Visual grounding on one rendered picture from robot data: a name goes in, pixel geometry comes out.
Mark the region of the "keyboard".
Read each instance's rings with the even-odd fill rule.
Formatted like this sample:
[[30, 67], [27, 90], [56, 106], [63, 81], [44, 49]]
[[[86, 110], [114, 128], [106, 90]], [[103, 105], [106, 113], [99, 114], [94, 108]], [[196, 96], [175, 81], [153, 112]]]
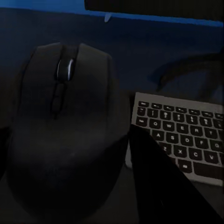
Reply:
[[[131, 124], [148, 131], [188, 180], [224, 187], [224, 105], [137, 92]], [[124, 163], [132, 168], [129, 142]]]

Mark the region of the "mouse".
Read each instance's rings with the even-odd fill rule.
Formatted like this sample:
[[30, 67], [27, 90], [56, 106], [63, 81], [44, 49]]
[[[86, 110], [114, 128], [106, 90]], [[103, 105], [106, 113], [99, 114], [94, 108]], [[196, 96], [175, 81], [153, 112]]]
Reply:
[[93, 215], [116, 185], [130, 135], [130, 99], [112, 56], [82, 43], [34, 48], [12, 105], [6, 178], [16, 202], [47, 224]]

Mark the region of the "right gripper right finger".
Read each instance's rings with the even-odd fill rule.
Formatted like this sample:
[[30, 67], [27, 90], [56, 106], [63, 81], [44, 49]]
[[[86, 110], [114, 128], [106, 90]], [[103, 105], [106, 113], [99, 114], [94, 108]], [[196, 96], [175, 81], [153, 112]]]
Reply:
[[224, 224], [148, 131], [129, 133], [140, 224]]

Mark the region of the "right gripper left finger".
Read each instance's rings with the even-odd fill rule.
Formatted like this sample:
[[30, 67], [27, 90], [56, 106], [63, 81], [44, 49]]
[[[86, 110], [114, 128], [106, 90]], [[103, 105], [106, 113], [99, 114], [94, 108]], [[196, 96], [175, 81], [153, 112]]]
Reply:
[[7, 148], [5, 143], [10, 136], [8, 127], [0, 129], [0, 180], [6, 172]]

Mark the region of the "monitor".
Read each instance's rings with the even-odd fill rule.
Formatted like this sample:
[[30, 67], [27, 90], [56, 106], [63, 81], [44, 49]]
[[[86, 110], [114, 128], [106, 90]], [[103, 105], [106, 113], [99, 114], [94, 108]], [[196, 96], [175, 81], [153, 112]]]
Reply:
[[[224, 21], [224, 0], [84, 0], [84, 5], [89, 11]], [[205, 61], [224, 61], [224, 53], [191, 56], [176, 62], [162, 73], [159, 84], [176, 70]]]

